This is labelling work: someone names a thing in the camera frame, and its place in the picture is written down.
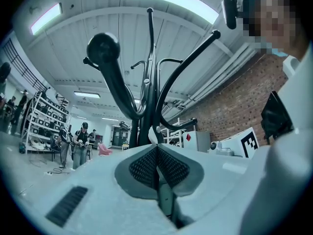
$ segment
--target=black vent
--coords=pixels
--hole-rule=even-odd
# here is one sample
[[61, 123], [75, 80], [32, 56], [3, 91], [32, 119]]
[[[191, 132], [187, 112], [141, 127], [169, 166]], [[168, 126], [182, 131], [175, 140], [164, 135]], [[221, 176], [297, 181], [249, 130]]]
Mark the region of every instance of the black vent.
[[183, 181], [189, 174], [189, 166], [159, 149], [157, 165], [171, 188]]
[[157, 168], [156, 155], [157, 148], [154, 148], [146, 155], [132, 162], [129, 166], [131, 175], [150, 188], [154, 188], [155, 186], [155, 172]]
[[87, 188], [81, 186], [72, 188], [46, 215], [46, 218], [52, 223], [63, 227], [87, 191]]

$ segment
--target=black mesh pad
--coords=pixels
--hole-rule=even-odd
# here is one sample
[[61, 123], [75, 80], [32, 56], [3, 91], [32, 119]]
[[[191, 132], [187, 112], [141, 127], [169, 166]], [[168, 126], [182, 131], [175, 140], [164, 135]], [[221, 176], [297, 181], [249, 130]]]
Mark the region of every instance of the black mesh pad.
[[157, 200], [157, 166], [176, 196], [192, 194], [204, 177], [198, 162], [159, 144], [123, 160], [115, 178], [130, 196]]

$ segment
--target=pink object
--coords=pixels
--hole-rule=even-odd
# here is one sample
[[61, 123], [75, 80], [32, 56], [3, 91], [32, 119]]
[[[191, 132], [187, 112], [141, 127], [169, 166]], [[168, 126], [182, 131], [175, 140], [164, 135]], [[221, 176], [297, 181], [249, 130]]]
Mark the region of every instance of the pink object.
[[99, 155], [109, 155], [112, 152], [113, 151], [110, 149], [107, 149], [103, 143], [99, 144]]

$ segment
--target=ceiling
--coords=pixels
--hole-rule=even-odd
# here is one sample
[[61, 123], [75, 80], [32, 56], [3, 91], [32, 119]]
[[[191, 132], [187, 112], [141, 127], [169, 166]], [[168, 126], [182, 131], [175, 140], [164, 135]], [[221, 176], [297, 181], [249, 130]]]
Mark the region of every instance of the ceiling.
[[[72, 101], [86, 116], [125, 119], [106, 87], [101, 73], [83, 64], [90, 38], [111, 32], [120, 41], [119, 63], [124, 81], [139, 98], [143, 68], [130, 66], [146, 60], [149, 51], [146, 8], [154, 9], [157, 61], [186, 58], [213, 29], [222, 36], [210, 45], [176, 80], [169, 102], [184, 102], [212, 77], [244, 43], [242, 33], [229, 30], [222, 0], [202, 0], [219, 13], [214, 25], [198, 15], [162, 0], [25, 0], [12, 23], [25, 53], [47, 82]], [[33, 36], [30, 26], [52, 5], [62, 3], [62, 15]], [[161, 86], [177, 64], [163, 64]], [[101, 98], [75, 96], [74, 91], [96, 92]]]

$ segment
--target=brick wall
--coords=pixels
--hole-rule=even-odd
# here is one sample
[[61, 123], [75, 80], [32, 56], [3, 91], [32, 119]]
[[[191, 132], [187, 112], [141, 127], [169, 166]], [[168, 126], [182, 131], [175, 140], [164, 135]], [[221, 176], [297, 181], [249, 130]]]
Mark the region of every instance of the brick wall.
[[265, 145], [261, 111], [271, 91], [278, 91], [287, 77], [285, 58], [256, 54], [223, 85], [186, 110], [180, 118], [198, 119], [199, 131], [210, 131], [211, 141], [223, 140], [253, 127], [260, 145]]

